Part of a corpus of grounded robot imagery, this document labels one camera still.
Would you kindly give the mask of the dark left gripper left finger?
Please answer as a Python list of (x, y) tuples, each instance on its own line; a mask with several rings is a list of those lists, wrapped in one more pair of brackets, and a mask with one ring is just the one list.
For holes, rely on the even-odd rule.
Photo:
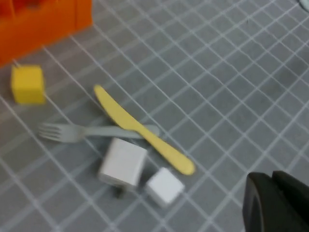
[(303, 232), (291, 209), (272, 176), (247, 175), (242, 207), (246, 232)]

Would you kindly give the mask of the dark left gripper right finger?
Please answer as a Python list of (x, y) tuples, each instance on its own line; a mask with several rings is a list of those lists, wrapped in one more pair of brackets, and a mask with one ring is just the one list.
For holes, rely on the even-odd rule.
[(309, 186), (284, 171), (274, 171), (272, 180), (292, 208), (298, 225), (309, 231)]

